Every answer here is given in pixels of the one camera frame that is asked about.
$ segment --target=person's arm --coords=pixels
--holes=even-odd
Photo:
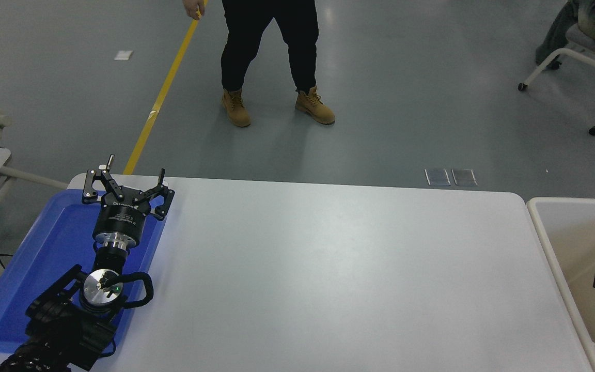
[[[203,4],[203,0],[182,0],[182,4],[187,15],[195,21],[198,21],[202,15],[206,14],[206,6]]]

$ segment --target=epoxy floor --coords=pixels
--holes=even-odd
[[[227,31],[212,0],[135,174],[429,188],[425,168],[469,168],[479,186],[465,189],[595,198],[595,69],[564,59],[517,90],[563,4],[317,0],[317,81],[337,122],[293,108],[272,23],[243,90],[253,124],[239,129],[220,106]],[[0,1],[11,166],[68,182],[115,153],[123,172],[190,23],[179,0]],[[56,192],[17,181],[0,207],[4,252]]]

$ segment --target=work boot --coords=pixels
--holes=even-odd
[[[229,120],[236,127],[248,127],[252,122],[249,118],[249,113],[243,104],[243,90],[229,92],[224,89],[224,95],[222,95],[222,106],[226,109],[226,114],[229,116]]]
[[[307,94],[299,91],[295,108],[311,115],[314,120],[321,124],[329,125],[335,122],[335,114],[321,102],[321,96],[316,94],[316,87],[309,89]]]

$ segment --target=storage box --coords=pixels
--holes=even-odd
[[[595,370],[595,199],[533,198],[527,208]]]

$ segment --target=chair leg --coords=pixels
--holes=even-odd
[[[526,78],[524,82],[522,82],[522,85],[524,85],[526,87],[527,85],[531,84],[533,82],[533,80],[536,79],[536,77],[541,72],[543,72],[543,70],[545,70],[545,68],[547,68],[547,66],[550,64],[550,62],[554,61],[555,58],[557,56],[559,56],[560,54],[561,54],[561,49],[557,49],[554,52],[550,53],[550,55],[548,57],[546,57],[546,59],[544,59],[540,65],[536,66],[536,69],[534,70],[534,72],[532,72],[531,75],[529,75],[529,77]]]

